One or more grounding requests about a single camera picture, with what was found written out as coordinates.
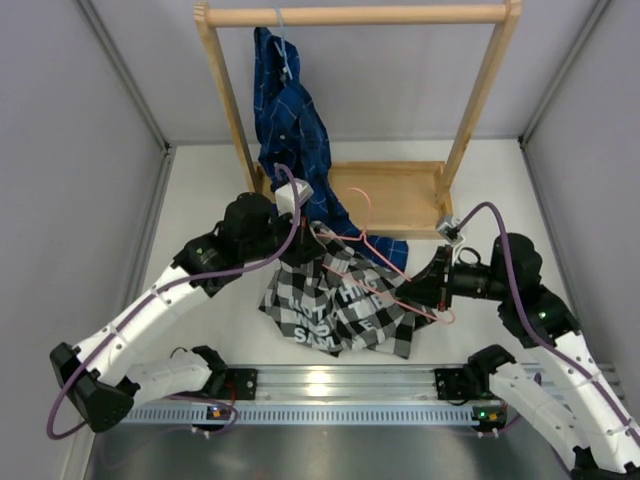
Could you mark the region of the black white checkered shirt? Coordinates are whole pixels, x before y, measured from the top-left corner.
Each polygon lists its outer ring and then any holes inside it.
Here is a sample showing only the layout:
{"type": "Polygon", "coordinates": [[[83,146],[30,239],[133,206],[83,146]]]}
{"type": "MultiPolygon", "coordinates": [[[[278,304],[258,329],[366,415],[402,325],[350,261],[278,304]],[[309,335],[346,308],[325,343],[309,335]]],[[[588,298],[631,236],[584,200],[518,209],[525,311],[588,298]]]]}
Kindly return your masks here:
{"type": "Polygon", "coordinates": [[[323,255],[299,267],[281,263],[258,309],[298,345],[334,357],[368,349],[407,359],[414,333],[436,321],[434,312],[397,303],[401,275],[333,238],[324,224],[312,228],[323,255]]]}

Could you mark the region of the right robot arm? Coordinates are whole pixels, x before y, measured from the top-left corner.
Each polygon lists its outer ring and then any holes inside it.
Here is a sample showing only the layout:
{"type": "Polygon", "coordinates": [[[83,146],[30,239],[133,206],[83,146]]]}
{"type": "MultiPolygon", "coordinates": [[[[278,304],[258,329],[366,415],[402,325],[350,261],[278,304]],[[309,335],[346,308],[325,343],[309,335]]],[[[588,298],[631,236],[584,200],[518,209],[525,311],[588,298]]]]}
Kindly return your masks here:
{"type": "Polygon", "coordinates": [[[444,311],[456,297],[497,302],[506,330],[560,391],[555,400],[505,347],[494,344],[463,366],[468,390],[510,404],[554,450],[573,479],[636,479],[639,425],[590,353],[564,301],[543,285],[542,258],[524,235],[493,243],[489,264],[456,260],[437,249],[431,262],[397,290],[400,299],[444,311]]]}

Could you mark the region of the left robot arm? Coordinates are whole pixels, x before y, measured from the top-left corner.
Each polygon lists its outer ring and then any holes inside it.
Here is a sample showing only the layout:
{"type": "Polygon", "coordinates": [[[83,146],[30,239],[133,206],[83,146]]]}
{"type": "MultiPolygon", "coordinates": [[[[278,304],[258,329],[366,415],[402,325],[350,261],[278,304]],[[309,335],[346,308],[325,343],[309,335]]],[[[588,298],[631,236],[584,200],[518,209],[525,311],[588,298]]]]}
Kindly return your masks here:
{"type": "Polygon", "coordinates": [[[119,424],[146,403],[184,395],[213,399],[225,390],[228,367],[208,346],[145,364],[140,358],[165,330],[243,274],[280,260],[299,266],[322,248],[303,225],[312,188],[296,180],[269,200],[243,193],[214,229],[188,241],[149,289],[98,332],[62,342],[49,358],[61,388],[95,433],[119,424]]]}

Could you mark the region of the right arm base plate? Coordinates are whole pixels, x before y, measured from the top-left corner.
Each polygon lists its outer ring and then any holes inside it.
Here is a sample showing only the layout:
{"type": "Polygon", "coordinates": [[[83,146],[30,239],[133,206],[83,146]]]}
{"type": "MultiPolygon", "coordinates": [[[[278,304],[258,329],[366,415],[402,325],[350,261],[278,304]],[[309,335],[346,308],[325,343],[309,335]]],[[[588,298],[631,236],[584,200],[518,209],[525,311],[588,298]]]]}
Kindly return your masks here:
{"type": "Polygon", "coordinates": [[[462,368],[437,368],[434,376],[439,400],[461,405],[471,399],[472,390],[462,368]]]}

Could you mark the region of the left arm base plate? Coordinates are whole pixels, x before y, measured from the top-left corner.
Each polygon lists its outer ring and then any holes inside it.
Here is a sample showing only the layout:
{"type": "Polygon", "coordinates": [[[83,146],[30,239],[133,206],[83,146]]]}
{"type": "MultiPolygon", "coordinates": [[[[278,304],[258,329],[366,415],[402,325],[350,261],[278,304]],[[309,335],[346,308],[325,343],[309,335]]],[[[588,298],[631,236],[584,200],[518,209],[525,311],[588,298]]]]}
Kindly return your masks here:
{"type": "Polygon", "coordinates": [[[221,400],[253,401],[258,386],[258,370],[253,368],[229,368],[218,392],[221,400]]]}

